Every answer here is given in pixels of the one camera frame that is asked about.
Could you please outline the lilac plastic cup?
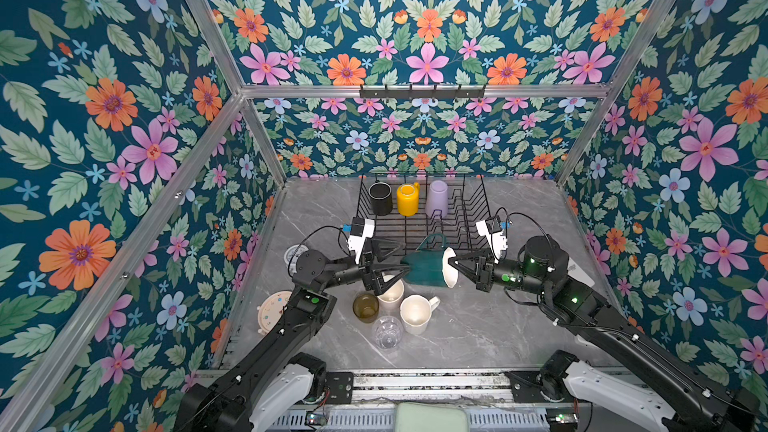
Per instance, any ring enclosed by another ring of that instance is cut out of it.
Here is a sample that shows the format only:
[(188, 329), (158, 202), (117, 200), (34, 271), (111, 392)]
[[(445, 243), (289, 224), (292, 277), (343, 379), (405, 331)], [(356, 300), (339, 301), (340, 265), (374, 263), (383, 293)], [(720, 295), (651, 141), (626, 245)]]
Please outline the lilac plastic cup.
[(443, 180), (430, 183), (427, 192), (425, 213), (432, 220), (445, 219), (449, 211), (449, 187)]

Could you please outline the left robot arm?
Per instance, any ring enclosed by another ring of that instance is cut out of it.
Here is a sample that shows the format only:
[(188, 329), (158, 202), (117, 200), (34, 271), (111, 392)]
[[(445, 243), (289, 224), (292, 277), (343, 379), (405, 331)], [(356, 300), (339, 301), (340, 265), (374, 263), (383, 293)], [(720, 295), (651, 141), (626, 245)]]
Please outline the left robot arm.
[(296, 260), (294, 289), (265, 337), (212, 385), (196, 384), (181, 400), (176, 431), (265, 431), (294, 404), (324, 391), (324, 363), (300, 349), (328, 322), (332, 287), (360, 281), (379, 296), (410, 271), (389, 258), (404, 245), (364, 238), (348, 256), (309, 249)]

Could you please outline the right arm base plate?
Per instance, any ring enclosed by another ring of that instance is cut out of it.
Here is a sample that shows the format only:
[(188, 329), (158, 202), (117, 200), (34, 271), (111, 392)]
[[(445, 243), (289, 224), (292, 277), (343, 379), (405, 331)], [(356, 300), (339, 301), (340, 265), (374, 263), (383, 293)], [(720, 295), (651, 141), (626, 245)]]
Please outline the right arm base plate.
[(510, 391), (516, 403), (566, 404), (584, 402), (566, 388), (561, 377), (539, 370), (508, 370), (503, 375), (510, 382)]

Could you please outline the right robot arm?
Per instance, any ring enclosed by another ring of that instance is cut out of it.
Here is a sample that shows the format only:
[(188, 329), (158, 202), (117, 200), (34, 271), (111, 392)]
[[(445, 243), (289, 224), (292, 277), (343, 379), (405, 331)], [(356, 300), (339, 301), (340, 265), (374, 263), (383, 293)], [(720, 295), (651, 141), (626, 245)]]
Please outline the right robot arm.
[(540, 387), (591, 402), (647, 431), (750, 431), (760, 403), (749, 390), (730, 391), (674, 357), (633, 326), (609, 301), (568, 272), (570, 257), (548, 235), (534, 236), (518, 258), (493, 249), (449, 257), (448, 266), (477, 289), (494, 286), (534, 295), (535, 306), (557, 327), (592, 344), (641, 380), (635, 386), (575, 355), (558, 351), (540, 370)]

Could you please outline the yellow mug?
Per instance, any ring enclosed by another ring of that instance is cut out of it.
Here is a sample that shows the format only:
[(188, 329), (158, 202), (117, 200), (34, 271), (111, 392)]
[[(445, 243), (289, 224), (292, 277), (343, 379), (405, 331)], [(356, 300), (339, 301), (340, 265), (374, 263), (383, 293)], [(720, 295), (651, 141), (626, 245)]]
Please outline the yellow mug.
[(398, 213), (403, 217), (412, 217), (419, 211), (420, 185), (405, 183), (396, 191)]

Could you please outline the black mug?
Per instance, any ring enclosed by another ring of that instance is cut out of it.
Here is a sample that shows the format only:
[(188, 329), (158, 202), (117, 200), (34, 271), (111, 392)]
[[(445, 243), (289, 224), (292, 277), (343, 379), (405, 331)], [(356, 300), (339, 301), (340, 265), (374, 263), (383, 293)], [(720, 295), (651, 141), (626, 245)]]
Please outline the black mug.
[(368, 194), (370, 197), (371, 211), (375, 216), (386, 216), (392, 212), (392, 188), (388, 183), (373, 183), (368, 189)]

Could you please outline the green mug white inside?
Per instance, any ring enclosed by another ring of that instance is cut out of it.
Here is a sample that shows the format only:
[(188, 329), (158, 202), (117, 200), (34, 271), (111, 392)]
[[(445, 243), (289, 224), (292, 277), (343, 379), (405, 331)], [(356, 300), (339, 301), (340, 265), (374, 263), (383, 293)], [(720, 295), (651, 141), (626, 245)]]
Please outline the green mug white inside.
[(454, 288), (459, 272), (449, 264), (449, 259), (455, 256), (444, 234), (430, 234), (400, 260), (410, 268), (405, 281), (411, 285)]

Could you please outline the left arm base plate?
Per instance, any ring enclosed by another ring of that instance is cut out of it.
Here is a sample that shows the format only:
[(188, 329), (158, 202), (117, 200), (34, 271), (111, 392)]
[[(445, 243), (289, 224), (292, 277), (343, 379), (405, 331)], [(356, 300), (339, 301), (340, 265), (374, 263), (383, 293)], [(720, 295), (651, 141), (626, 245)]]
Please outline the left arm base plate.
[(352, 372), (323, 372), (316, 376), (308, 400), (313, 405), (348, 405), (352, 402), (355, 375)]

